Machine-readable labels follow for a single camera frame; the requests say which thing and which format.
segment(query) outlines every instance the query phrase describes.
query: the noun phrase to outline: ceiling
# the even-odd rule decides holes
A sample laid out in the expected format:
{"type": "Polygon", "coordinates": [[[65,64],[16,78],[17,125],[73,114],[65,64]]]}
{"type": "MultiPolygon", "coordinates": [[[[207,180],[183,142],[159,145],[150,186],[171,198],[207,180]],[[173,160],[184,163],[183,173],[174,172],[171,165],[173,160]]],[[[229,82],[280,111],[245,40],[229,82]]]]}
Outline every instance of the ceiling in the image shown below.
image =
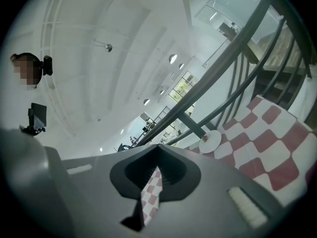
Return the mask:
{"type": "Polygon", "coordinates": [[[63,159],[97,154],[146,110],[144,99],[159,100],[180,63],[196,56],[203,64],[221,44],[191,25],[188,1],[30,0],[3,45],[1,67],[12,68],[13,53],[32,52],[53,58],[53,76],[27,91],[12,70],[1,71],[1,125],[26,126],[31,102],[43,104],[42,144],[63,159]],[[178,54],[173,65],[171,54],[178,54]]]}

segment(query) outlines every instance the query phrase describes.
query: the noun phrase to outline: camera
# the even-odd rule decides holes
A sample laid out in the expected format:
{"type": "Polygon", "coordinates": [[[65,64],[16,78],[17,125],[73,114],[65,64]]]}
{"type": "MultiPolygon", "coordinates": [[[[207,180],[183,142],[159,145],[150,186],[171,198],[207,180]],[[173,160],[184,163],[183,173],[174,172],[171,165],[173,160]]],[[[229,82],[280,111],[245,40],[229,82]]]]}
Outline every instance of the camera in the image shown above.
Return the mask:
{"type": "Polygon", "coordinates": [[[29,126],[26,128],[20,126],[21,131],[31,136],[36,136],[42,131],[45,132],[46,110],[46,106],[31,103],[31,108],[28,110],[29,126]]]}
{"type": "Polygon", "coordinates": [[[43,76],[53,74],[53,65],[52,65],[52,58],[49,56],[44,57],[44,61],[41,62],[41,69],[43,69],[43,76]]]}

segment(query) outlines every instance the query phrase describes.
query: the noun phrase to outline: white plate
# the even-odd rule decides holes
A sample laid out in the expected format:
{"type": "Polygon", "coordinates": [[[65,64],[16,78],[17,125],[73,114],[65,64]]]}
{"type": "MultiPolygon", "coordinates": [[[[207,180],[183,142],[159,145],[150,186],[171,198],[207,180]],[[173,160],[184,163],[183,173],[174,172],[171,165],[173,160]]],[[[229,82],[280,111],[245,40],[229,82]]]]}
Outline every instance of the white plate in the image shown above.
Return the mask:
{"type": "Polygon", "coordinates": [[[204,142],[202,139],[199,142],[199,150],[202,153],[209,153],[217,149],[221,142],[221,133],[218,130],[212,130],[205,134],[208,140],[204,142]]]}

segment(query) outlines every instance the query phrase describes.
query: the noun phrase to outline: window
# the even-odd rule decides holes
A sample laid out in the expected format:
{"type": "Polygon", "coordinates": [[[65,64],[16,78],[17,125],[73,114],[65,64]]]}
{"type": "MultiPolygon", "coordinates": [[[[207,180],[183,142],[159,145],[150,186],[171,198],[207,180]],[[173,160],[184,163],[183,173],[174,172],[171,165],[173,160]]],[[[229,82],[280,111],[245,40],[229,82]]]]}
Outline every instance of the window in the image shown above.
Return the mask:
{"type": "MultiPolygon", "coordinates": [[[[169,96],[174,99],[174,101],[179,102],[188,92],[190,89],[196,85],[198,79],[187,71],[184,76],[178,81],[175,87],[169,93],[169,96]]],[[[186,114],[189,116],[191,115],[195,104],[193,104],[187,111],[186,114]]]]}

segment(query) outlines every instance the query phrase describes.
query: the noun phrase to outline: checkered paper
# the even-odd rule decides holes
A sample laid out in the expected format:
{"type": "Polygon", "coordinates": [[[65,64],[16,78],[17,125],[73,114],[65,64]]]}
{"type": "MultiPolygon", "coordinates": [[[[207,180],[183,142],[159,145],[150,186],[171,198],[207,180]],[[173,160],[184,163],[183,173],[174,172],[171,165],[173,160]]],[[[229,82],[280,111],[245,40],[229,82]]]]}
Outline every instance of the checkered paper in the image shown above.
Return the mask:
{"type": "MultiPolygon", "coordinates": [[[[303,195],[317,163],[312,130],[278,105],[256,96],[218,128],[221,143],[204,154],[237,168],[270,191],[282,205],[303,195]]],[[[199,142],[186,149],[201,154],[199,142]]]]}
{"type": "Polygon", "coordinates": [[[159,194],[163,190],[162,175],[157,167],[141,192],[144,225],[146,226],[159,208],[159,194]]]}

